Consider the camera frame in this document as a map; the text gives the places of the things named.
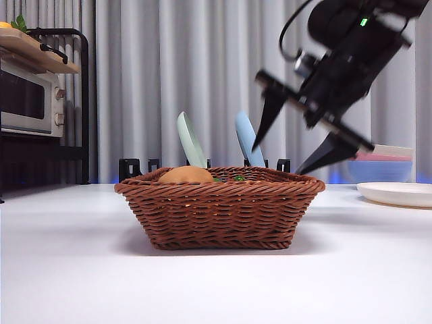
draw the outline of cable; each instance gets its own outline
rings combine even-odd
[[[284,51],[284,48],[282,46],[282,43],[284,42],[284,37],[285,37],[285,33],[288,29],[288,27],[290,27],[291,23],[297,18],[297,16],[299,15],[300,12],[302,12],[302,10],[309,4],[311,3],[313,0],[307,0],[305,1],[297,10],[296,12],[294,12],[291,16],[291,18],[286,22],[285,26],[282,29],[281,32],[281,36],[279,37],[279,48],[281,50],[282,56],[287,60],[287,61],[296,61],[301,55],[302,55],[302,49],[298,49],[296,56],[291,56],[290,54],[286,53]]]
[[[403,27],[403,29],[399,32],[399,34],[403,33],[406,29],[406,27],[408,27],[410,20],[408,18],[405,18],[405,25]]]

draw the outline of light green dish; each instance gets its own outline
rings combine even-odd
[[[206,168],[207,160],[204,156],[203,149],[195,135],[192,122],[184,111],[178,115],[177,130],[189,164]]]

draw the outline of pink plate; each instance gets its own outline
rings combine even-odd
[[[380,155],[373,153],[357,153],[355,161],[412,161],[412,157],[396,157],[393,155]]]

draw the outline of wicker basket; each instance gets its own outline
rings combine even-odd
[[[115,185],[153,246],[162,250],[287,248],[312,199],[325,189],[315,178],[262,167],[207,169],[222,182],[158,183],[170,169]],[[246,181],[233,181],[235,176]]]

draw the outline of microwave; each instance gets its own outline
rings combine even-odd
[[[63,136],[65,91],[56,74],[34,74],[0,62],[1,131]]]

